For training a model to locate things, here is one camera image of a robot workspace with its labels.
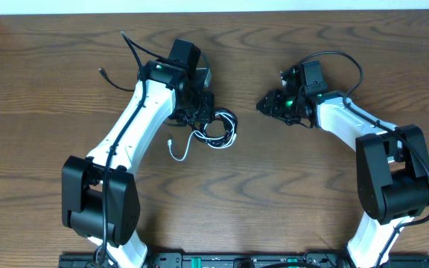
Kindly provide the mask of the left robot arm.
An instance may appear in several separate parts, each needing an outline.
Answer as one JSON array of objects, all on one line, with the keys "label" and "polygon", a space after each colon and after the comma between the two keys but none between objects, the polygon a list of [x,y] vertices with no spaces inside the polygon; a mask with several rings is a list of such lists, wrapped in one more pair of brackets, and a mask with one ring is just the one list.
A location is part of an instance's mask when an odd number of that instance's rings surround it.
[{"label": "left robot arm", "polygon": [[148,247],[136,233],[140,216],[135,176],[157,130],[168,118],[209,124],[214,96],[209,67],[149,61],[132,99],[104,140],[62,168],[62,222],[97,245],[89,267],[142,267]]}]

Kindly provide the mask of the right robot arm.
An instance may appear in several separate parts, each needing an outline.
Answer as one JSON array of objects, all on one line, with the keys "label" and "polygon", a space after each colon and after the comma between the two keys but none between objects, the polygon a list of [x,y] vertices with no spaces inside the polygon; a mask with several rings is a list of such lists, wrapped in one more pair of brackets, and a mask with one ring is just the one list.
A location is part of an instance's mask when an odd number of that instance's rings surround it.
[{"label": "right robot arm", "polygon": [[319,62],[281,73],[282,89],[256,105],[291,126],[309,121],[337,136],[356,156],[357,194],[363,216],[339,267],[380,267],[401,231],[429,221],[429,156],[423,132],[398,127],[360,109],[340,91],[328,90]]}]

